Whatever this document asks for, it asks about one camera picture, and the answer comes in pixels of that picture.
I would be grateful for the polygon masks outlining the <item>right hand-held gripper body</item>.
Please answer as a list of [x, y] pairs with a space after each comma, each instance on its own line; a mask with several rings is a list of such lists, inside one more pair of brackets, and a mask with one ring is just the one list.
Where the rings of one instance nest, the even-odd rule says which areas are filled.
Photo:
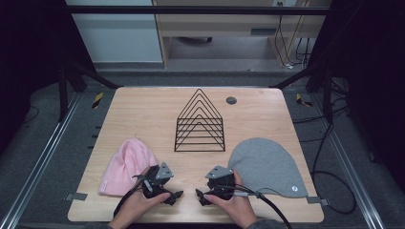
[[232, 169], [217, 165], [205, 177], [208, 179], [208, 194], [224, 200], [230, 200], [236, 187]]

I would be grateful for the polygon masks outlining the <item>person's right hand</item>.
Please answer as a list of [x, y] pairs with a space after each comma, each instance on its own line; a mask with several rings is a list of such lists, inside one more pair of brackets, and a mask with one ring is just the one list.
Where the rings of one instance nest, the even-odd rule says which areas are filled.
[[225, 211], [234, 223], [242, 229], [247, 229], [258, 220], [247, 197], [233, 196], [229, 200], [213, 195], [204, 195], [203, 197]]

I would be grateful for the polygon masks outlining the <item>black horizontal frame bar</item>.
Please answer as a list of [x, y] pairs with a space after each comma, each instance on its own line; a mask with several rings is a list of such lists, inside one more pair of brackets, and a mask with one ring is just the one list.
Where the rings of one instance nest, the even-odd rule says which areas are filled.
[[67, 6], [64, 10], [71, 13], [100, 14], [327, 15], [331, 12], [330, 8], [79, 5]]

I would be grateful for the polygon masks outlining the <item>grey beanie hat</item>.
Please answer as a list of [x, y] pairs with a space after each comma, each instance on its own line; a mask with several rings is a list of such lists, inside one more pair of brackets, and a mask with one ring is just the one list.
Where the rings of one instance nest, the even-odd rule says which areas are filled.
[[279, 143], [253, 137], [233, 150], [228, 167], [235, 169], [245, 187], [262, 194], [285, 198], [309, 195], [295, 160]]

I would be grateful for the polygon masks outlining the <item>white cabinet panel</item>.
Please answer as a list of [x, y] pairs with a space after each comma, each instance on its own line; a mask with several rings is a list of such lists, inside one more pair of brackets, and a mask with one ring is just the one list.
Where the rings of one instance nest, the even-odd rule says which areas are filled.
[[74, 13], [73, 19], [95, 63], [162, 62], [153, 14]]

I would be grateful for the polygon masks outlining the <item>pink beanie hat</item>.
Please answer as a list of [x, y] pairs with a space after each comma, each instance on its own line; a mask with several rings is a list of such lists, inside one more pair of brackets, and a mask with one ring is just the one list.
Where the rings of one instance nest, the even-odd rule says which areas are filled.
[[148, 147], [136, 138], [126, 139], [111, 158], [99, 185], [103, 196], [123, 197], [138, 181], [136, 176], [158, 162]]

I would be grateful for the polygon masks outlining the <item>black wire triangle rack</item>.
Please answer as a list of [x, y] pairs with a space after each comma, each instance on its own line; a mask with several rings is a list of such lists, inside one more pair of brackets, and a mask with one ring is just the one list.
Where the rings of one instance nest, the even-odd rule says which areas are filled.
[[175, 152], [224, 152], [224, 119], [202, 89], [197, 89], [176, 121]]

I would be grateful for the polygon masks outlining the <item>yellow black hazard tape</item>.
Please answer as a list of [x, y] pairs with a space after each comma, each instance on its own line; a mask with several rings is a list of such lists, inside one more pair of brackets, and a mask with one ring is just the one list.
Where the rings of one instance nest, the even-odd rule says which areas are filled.
[[312, 107], [313, 104], [311, 102], [304, 101], [300, 94], [296, 94], [296, 102], [306, 107]]
[[100, 103], [100, 100], [102, 99], [104, 93], [98, 93], [95, 97], [95, 100], [92, 104], [92, 109], [96, 109]]

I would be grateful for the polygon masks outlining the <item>black metal frame strut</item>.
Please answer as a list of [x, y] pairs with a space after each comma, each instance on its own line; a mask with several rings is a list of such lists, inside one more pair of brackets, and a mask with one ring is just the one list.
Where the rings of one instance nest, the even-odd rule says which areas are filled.
[[315, 63], [278, 84], [270, 85], [270, 88], [282, 90], [305, 76], [309, 77], [306, 86], [309, 93], [317, 92], [320, 87], [323, 87], [322, 111], [326, 120], [332, 123], [332, 105], [330, 101], [332, 70], [326, 64]]
[[68, 93], [67, 93], [67, 82], [73, 86], [76, 92], [83, 92], [87, 85], [84, 82], [82, 76], [86, 75], [98, 83], [106, 86], [109, 89], [121, 88], [121, 85], [115, 84], [106, 78], [99, 75], [96, 71], [92, 71], [80, 65], [77, 62], [70, 61], [61, 64], [58, 69], [58, 88], [59, 88], [59, 104], [60, 113], [58, 121], [61, 122], [68, 114]]

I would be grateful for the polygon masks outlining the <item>person's left hand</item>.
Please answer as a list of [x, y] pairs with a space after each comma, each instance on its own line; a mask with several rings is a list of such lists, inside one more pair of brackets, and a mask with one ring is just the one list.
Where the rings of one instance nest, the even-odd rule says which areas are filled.
[[153, 198], [146, 198], [142, 192], [136, 191], [124, 201], [120, 210], [108, 225], [112, 229], [126, 229], [150, 209], [163, 203], [169, 197], [168, 193], [163, 193]]

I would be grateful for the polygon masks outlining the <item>aluminium floor rail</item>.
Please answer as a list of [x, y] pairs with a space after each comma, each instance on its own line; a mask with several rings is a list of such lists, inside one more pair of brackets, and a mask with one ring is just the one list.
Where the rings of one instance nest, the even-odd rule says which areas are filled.
[[337, 163], [345, 176], [346, 184], [349, 186], [352, 196], [355, 199], [356, 206], [361, 211], [369, 229], [386, 229], [366, 187], [350, 161], [338, 134], [333, 129], [333, 119], [346, 110], [347, 107], [332, 107], [332, 123], [329, 123], [326, 119], [322, 121], [323, 125], [327, 128], [326, 136], [330, 138], [331, 151], [336, 157]]
[[73, 94], [73, 97], [68, 105], [68, 112], [54, 128], [51, 137], [47, 141], [47, 144], [41, 152], [38, 160], [35, 162], [28, 178], [21, 188], [17, 198], [13, 202], [13, 205], [0, 221], [0, 229], [15, 229], [17, 226], [18, 221], [21, 219], [21, 216], [30, 202], [39, 181], [41, 180], [49, 162], [53, 157], [53, 153], [57, 149], [62, 136], [72, 120], [80, 98], [81, 93]]

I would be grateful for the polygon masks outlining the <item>black curtain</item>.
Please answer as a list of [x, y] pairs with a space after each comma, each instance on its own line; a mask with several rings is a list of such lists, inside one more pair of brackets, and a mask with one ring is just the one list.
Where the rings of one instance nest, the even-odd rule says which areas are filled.
[[405, 0], [331, 0], [312, 58], [349, 82], [354, 120], [375, 157], [405, 193]]
[[60, 58], [46, 30], [63, 51], [88, 70], [95, 68], [66, 0], [0, 0], [0, 156], [31, 106], [33, 92], [57, 81]]

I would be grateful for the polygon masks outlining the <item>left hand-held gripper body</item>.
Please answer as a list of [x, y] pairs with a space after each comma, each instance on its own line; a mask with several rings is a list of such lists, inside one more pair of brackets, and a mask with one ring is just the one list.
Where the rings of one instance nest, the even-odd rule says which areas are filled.
[[172, 176], [173, 173], [165, 162], [161, 165], [151, 166], [142, 178], [143, 194], [147, 198], [154, 198], [160, 194], [168, 193], [172, 198], [173, 193], [163, 187]]

